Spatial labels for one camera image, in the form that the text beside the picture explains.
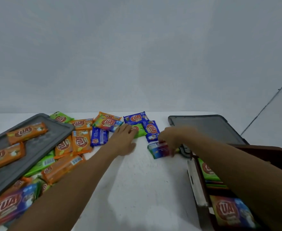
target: forearm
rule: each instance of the forearm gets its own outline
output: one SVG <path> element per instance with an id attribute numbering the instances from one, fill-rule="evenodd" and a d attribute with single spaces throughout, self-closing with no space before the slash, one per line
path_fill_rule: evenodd
<path id="1" fill-rule="evenodd" d="M 102 147 L 35 201 L 9 231 L 70 231 L 114 158 Z"/>
<path id="2" fill-rule="evenodd" d="M 182 139 L 266 223 L 282 221 L 281 169 L 203 135 Z"/>

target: person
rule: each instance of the person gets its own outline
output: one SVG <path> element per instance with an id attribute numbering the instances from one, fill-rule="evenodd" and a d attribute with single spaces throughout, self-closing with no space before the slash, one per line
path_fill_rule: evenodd
<path id="1" fill-rule="evenodd" d="M 136 133 L 127 124 L 117 128 L 106 145 L 50 188 L 8 230 L 71 231 L 112 161 L 134 150 Z M 158 139 L 167 142 L 172 156 L 181 144 L 187 145 L 270 229 L 282 230 L 281 169 L 193 127 L 168 127 Z"/>

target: human hand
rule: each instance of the human hand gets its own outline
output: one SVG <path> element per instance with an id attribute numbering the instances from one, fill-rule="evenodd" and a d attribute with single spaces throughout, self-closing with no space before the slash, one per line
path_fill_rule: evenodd
<path id="1" fill-rule="evenodd" d="M 115 157 L 118 155 L 128 155 L 136 146 L 136 143 L 132 143 L 131 141 L 137 132 L 136 129 L 131 130 L 131 125 L 123 124 L 116 128 L 116 131 L 103 147 L 108 148 L 114 153 Z"/>
<path id="2" fill-rule="evenodd" d="M 175 150 L 183 144 L 185 136 L 197 133 L 194 127 L 167 127 L 159 136 L 159 142 L 165 141 L 170 149 L 171 157 L 174 156 Z"/>

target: white barcode label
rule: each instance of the white barcode label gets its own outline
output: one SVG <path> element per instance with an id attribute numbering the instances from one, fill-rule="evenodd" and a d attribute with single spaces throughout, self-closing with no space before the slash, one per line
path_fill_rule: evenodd
<path id="1" fill-rule="evenodd" d="M 76 158 L 74 158 L 72 161 L 71 161 L 71 164 L 72 165 L 75 165 L 77 164 L 79 161 L 82 161 L 82 158 L 80 156 L 77 156 Z"/>
<path id="2" fill-rule="evenodd" d="M 47 159 L 47 160 L 45 160 L 45 161 L 43 162 L 43 166 L 45 167 L 45 166 L 48 166 L 48 165 L 50 165 L 50 164 L 52 164 L 52 163 L 55 163 L 55 160 L 54 160 L 53 158 Z"/>

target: container lid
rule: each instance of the container lid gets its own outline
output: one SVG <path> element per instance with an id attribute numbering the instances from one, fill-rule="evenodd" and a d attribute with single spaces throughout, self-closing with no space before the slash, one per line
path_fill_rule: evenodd
<path id="1" fill-rule="evenodd" d="M 221 115 L 169 116 L 172 126 L 194 126 L 201 133 L 222 143 L 248 144 Z"/>

